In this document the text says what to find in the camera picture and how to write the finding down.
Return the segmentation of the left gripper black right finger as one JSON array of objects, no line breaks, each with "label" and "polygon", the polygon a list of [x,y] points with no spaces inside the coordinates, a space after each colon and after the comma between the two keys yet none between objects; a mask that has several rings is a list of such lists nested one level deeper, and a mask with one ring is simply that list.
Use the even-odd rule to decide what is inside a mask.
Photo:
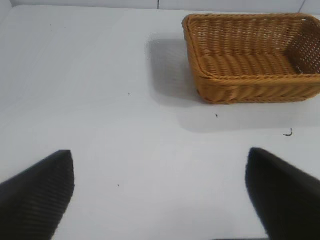
[{"label": "left gripper black right finger", "polygon": [[271,240],[320,238],[320,181],[276,155],[251,148],[245,183]]}]

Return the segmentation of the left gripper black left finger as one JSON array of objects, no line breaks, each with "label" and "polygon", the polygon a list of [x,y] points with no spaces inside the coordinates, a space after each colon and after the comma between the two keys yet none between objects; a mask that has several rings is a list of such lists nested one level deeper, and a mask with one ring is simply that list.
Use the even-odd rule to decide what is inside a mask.
[{"label": "left gripper black left finger", "polygon": [[50,240],[72,199],[70,150],[59,150],[0,185],[0,238]]}]

